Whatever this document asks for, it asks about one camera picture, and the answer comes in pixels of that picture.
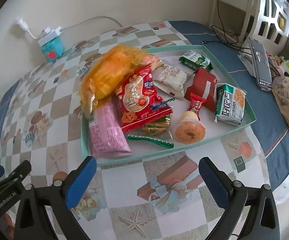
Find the dark green snack packet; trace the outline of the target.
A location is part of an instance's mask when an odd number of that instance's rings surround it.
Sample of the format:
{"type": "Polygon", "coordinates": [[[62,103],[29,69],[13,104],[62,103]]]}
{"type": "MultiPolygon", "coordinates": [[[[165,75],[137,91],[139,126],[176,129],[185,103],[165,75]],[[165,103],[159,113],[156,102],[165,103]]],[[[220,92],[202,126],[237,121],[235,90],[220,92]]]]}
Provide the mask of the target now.
{"type": "Polygon", "coordinates": [[[194,71],[204,68],[204,70],[210,72],[213,69],[210,59],[192,50],[187,50],[180,56],[179,61],[194,71]]]}

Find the teal-rimmed white tray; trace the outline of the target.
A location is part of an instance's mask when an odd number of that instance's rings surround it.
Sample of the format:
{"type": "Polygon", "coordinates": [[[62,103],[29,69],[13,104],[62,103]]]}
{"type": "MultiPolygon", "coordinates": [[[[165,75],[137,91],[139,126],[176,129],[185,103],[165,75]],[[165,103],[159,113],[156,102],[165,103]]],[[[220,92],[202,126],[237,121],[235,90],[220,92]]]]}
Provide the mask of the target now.
{"type": "MultiPolygon", "coordinates": [[[[187,50],[193,50],[210,59],[216,77],[223,83],[228,83],[234,87],[237,87],[236,81],[234,81],[233,77],[227,71],[224,65],[205,46],[183,45],[183,46],[167,46],[167,47],[156,47],[147,49],[149,54],[156,55],[164,63],[170,64],[174,67],[178,67],[181,69],[186,69],[187,67],[180,63],[179,57],[187,50]]],[[[242,123],[239,126],[234,126],[232,124],[228,124],[223,121],[215,122],[214,114],[211,113],[211,111],[207,110],[205,107],[201,110],[200,117],[202,118],[202,123],[206,126],[205,138],[200,142],[196,142],[193,144],[181,144],[179,142],[174,142],[173,148],[166,149],[161,146],[157,146],[152,142],[131,141],[129,142],[129,146],[132,150],[132,155],[116,158],[99,158],[97,161],[98,166],[113,165],[140,159],[142,160],[155,159],[171,155],[174,153],[182,152],[186,149],[198,147],[200,145],[218,140],[226,135],[236,133],[239,130],[247,128],[257,120],[255,113],[252,107],[250,106],[249,102],[245,102],[244,117],[242,123]]]]}

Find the orange patterned snack packet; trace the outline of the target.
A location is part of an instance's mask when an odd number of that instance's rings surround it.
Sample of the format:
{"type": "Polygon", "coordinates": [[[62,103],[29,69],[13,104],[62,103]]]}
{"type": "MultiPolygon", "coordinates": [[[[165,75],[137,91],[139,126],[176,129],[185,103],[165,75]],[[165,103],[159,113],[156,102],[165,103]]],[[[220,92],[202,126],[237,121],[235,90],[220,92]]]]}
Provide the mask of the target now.
{"type": "Polygon", "coordinates": [[[160,58],[156,57],[155,55],[148,54],[142,59],[141,65],[143,66],[150,65],[151,71],[153,72],[157,68],[163,67],[164,63],[160,60],[160,58]]]}

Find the teal storage box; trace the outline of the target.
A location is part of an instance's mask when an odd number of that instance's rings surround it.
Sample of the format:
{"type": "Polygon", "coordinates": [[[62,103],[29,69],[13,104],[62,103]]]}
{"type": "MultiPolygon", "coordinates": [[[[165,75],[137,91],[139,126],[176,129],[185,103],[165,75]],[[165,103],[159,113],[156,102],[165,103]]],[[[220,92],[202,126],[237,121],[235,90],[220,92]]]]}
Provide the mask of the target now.
{"type": "Polygon", "coordinates": [[[65,48],[59,36],[50,40],[41,47],[41,52],[49,62],[53,62],[62,56],[65,48]]]}

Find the small red candy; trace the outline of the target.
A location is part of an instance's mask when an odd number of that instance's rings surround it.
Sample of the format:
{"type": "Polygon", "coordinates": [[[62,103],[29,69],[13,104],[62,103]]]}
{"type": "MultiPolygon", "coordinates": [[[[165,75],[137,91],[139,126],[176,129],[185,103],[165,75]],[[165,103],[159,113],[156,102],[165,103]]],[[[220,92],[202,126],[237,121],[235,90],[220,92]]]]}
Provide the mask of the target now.
{"type": "Polygon", "coordinates": [[[194,112],[196,115],[199,114],[200,108],[203,106],[203,104],[206,102],[206,99],[191,93],[190,94],[190,105],[187,109],[187,111],[194,112]]]}

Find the pink snack packet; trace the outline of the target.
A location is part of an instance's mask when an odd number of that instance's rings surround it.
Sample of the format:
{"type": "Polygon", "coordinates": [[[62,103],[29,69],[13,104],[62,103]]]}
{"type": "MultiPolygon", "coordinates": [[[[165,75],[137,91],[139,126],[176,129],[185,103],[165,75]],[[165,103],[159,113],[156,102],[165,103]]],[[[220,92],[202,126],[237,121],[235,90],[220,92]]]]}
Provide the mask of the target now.
{"type": "Polygon", "coordinates": [[[117,120],[117,107],[113,99],[94,110],[89,118],[92,156],[118,158],[132,151],[117,120]]]}

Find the orange yellow snack bag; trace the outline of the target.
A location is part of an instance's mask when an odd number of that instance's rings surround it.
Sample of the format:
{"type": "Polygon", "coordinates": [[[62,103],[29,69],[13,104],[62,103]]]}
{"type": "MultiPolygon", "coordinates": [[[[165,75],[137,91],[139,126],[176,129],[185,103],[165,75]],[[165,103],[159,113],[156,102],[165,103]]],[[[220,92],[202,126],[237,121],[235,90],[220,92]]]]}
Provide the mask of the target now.
{"type": "Polygon", "coordinates": [[[84,76],[80,86],[80,102],[84,115],[106,103],[115,89],[136,70],[148,52],[122,44],[103,54],[84,76]]]}

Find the white phone stand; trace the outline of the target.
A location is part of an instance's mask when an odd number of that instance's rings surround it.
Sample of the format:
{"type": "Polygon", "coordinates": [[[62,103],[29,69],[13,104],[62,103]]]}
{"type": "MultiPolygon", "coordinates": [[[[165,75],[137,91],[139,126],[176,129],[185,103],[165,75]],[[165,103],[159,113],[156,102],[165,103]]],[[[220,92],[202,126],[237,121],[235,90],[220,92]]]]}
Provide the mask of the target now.
{"type": "Polygon", "coordinates": [[[252,77],[256,77],[255,69],[254,69],[253,62],[252,62],[252,56],[247,53],[240,52],[238,57],[240,61],[242,62],[242,64],[244,65],[244,67],[246,68],[246,70],[248,71],[248,73],[252,77]]]}

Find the beige printed snack packet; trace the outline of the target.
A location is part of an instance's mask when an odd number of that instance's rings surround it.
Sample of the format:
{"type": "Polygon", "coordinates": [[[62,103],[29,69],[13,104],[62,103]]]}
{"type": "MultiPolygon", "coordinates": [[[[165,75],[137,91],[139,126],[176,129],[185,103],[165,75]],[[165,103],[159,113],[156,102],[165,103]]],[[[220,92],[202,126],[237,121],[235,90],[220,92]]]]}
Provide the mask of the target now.
{"type": "Polygon", "coordinates": [[[182,100],[185,96],[185,85],[193,76],[193,73],[185,72],[177,67],[164,65],[156,68],[153,73],[155,87],[164,93],[182,100]]]}

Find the red snack block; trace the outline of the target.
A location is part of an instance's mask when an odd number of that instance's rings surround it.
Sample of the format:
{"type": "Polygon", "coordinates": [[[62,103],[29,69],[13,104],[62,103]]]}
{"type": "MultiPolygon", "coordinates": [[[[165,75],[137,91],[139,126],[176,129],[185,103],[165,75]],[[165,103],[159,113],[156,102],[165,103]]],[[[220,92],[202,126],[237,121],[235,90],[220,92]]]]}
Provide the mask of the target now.
{"type": "Polygon", "coordinates": [[[199,68],[194,75],[193,83],[185,92],[185,99],[190,100],[190,95],[193,93],[205,99],[204,106],[210,111],[215,112],[216,109],[216,88],[217,78],[212,73],[204,68],[199,68]]]}

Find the red chip packet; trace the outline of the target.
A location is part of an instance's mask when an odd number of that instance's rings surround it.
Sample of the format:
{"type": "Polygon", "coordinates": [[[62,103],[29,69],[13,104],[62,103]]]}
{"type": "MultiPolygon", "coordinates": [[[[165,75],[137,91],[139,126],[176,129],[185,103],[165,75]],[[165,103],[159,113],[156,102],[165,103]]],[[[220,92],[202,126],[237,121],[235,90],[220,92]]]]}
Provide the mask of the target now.
{"type": "Polygon", "coordinates": [[[137,68],[116,89],[121,114],[121,129],[127,133],[172,114],[173,110],[159,96],[153,82],[151,65],[137,68]]]}

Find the green orange cracker packet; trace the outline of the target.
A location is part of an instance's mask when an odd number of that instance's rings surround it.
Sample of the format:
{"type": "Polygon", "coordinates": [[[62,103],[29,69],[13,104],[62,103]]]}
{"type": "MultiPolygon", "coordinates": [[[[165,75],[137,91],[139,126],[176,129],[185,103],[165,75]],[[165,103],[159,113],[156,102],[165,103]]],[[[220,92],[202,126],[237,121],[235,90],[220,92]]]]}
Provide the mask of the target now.
{"type": "Polygon", "coordinates": [[[215,122],[223,121],[239,126],[244,117],[245,99],[243,90],[226,83],[220,85],[217,88],[215,122]]]}

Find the cookie bag with green trim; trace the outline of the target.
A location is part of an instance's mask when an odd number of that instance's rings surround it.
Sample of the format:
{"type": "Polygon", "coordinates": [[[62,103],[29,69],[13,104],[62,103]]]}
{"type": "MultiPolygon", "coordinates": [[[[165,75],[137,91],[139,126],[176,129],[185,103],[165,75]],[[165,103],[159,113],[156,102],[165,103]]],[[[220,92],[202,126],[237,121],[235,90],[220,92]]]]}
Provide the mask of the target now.
{"type": "Polygon", "coordinates": [[[169,99],[154,96],[149,103],[136,113],[137,121],[133,121],[125,137],[132,141],[151,142],[166,149],[174,147],[173,136],[170,131],[172,107],[169,99]]]}

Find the white power strip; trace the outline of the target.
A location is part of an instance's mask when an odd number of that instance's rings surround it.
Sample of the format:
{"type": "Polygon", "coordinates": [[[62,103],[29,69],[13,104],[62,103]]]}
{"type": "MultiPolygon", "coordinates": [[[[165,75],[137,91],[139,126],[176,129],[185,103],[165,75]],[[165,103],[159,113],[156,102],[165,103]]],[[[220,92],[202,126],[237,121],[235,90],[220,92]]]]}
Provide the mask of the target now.
{"type": "Polygon", "coordinates": [[[47,29],[45,29],[42,34],[45,34],[43,37],[41,37],[38,40],[38,44],[40,47],[42,47],[44,44],[50,42],[51,40],[53,40],[54,38],[60,36],[62,31],[62,27],[59,26],[56,29],[50,29],[49,27],[47,29]]]}

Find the jelly cup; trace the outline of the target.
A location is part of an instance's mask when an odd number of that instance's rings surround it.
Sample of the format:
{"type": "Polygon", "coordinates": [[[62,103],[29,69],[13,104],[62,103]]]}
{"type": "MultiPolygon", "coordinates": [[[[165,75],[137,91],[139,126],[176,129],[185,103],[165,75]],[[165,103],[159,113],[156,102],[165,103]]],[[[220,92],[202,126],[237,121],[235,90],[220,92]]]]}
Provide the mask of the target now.
{"type": "Polygon", "coordinates": [[[172,130],[173,139],[182,144],[192,144],[204,139],[206,128],[192,111],[185,111],[172,130]]]}

